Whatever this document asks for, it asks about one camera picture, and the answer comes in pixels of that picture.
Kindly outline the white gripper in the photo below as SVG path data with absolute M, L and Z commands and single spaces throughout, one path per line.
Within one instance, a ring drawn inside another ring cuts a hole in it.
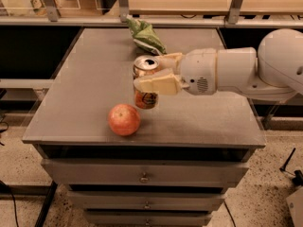
M 185 56 L 178 52 L 155 58 L 164 70 L 135 79 L 138 91 L 166 96 L 177 95 L 183 89 L 195 96 L 213 95 L 217 91 L 216 49 L 195 49 Z

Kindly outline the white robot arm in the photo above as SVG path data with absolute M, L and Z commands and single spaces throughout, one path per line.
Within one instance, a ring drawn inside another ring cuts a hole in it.
M 218 91 L 248 98 L 285 101 L 303 94 L 303 33 L 283 28 L 253 47 L 195 49 L 157 56 L 159 70 L 134 80 L 142 93 L 201 96 Z

